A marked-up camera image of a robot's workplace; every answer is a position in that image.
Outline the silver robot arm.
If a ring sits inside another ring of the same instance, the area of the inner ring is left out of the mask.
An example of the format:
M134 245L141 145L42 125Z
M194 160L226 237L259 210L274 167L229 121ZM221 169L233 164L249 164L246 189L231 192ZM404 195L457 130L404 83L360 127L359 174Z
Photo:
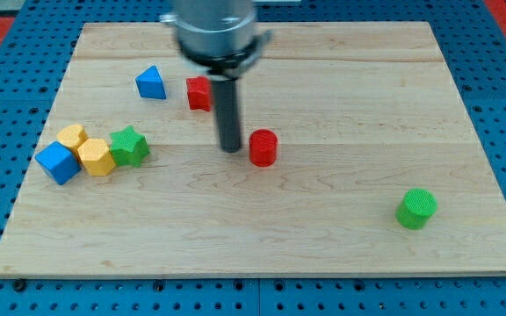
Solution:
M203 70L211 83L220 149L242 148L239 79L263 55L270 31L257 30L250 0L172 0L159 20L174 28L181 55Z

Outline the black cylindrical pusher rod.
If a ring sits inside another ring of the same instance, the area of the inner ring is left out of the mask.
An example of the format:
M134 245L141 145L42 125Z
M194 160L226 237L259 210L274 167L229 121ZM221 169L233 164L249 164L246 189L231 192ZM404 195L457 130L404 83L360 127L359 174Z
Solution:
M226 153L237 152L242 137L236 79L212 76L211 90L220 148Z

